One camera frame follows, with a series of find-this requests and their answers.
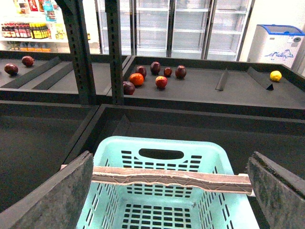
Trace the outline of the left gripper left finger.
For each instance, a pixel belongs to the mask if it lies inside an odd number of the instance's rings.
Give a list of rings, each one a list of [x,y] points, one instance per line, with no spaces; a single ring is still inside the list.
[[[93,155],[86,151],[0,214],[2,229],[74,229],[89,192]]]

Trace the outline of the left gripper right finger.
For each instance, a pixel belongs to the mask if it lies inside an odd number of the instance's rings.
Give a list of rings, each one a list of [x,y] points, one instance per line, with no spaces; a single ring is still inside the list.
[[[258,204],[272,229],[305,227],[305,180],[254,152],[247,172]]]

